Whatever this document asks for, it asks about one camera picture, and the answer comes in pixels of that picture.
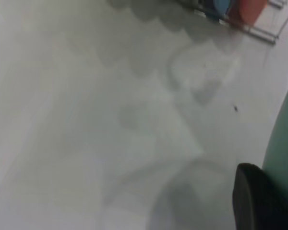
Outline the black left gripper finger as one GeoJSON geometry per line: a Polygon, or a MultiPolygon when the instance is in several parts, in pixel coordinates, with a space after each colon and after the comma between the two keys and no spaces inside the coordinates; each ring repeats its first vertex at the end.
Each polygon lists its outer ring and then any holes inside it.
{"type": "Polygon", "coordinates": [[[237,230],[288,230],[288,200],[254,164],[237,165],[232,206],[237,230]]]}

